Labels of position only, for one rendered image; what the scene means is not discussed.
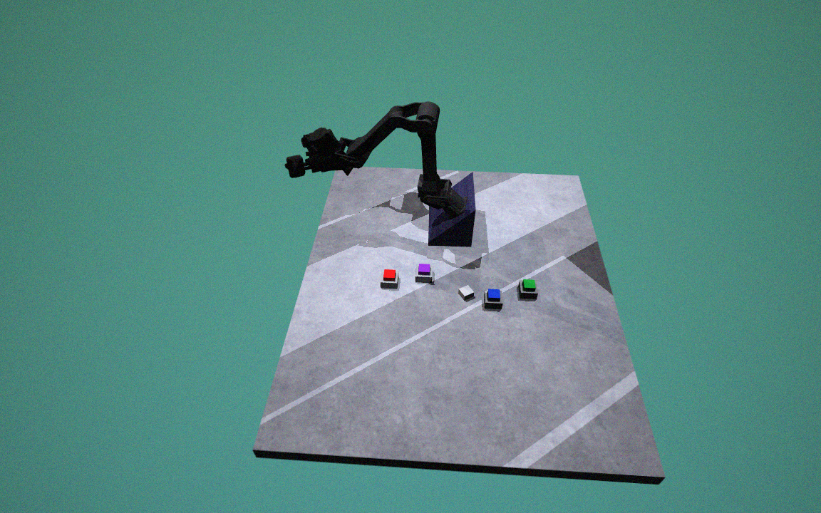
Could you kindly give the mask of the green button in grey housing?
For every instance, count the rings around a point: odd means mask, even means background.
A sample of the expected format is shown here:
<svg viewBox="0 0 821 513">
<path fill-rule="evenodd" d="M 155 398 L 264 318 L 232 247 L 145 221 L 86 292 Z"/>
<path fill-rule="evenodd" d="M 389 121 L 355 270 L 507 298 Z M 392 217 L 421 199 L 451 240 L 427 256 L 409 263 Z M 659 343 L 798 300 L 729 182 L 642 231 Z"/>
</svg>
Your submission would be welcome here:
<svg viewBox="0 0 821 513">
<path fill-rule="evenodd" d="M 521 299 L 537 299 L 538 290 L 536 281 L 531 279 L 520 280 L 518 289 Z"/>
</svg>

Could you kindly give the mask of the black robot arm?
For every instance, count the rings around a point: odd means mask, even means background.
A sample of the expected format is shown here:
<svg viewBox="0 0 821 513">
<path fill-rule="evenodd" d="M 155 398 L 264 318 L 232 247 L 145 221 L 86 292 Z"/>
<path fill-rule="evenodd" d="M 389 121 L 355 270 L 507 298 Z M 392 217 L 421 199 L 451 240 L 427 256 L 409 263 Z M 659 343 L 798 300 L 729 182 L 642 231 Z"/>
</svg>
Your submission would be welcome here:
<svg viewBox="0 0 821 513">
<path fill-rule="evenodd" d="M 452 182 L 440 179 L 437 173 L 435 134 L 439 114 L 439 106 L 430 101 L 393 106 L 363 137 L 355 140 L 340 138 L 338 142 L 331 129 L 319 128 L 303 135 L 301 143 L 309 150 L 306 156 L 319 153 L 324 157 L 324 166 L 328 171 L 344 171 L 348 176 L 353 168 L 361 168 L 372 150 L 395 129 L 417 133 L 423 149 L 423 173 L 419 177 L 418 197 L 429 207 L 443 208 L 449 214 L 448 219 L 452 219 L 465 213 L 468 196 L 462 198 L 452 189 Z M 416 120 L 406 119 L 413 115 L 417 115 Z"/>
</svg>

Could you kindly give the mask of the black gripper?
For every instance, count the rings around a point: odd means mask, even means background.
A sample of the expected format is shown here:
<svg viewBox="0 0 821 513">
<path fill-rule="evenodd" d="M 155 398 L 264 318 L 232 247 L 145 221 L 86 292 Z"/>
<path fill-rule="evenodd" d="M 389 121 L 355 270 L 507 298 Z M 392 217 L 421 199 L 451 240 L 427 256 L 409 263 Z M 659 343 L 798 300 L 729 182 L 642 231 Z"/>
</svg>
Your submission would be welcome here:
<svg viewBox="0 0 821 513">
<path fill-rule="evenodd" d="M 305 171 L 310 169 L 312 172 L 328 172 L 328 169 L 324 166 L 324 157 L 319 153 L 317 153 L 317 155 L 310 155 L 309 158 L 305 159 L 305 162 L 301 155 L 287 157 L 285 165 L 286 169 L 288 169 L 289 177 L 292 178 L 304 176 Z"/>
</svg>

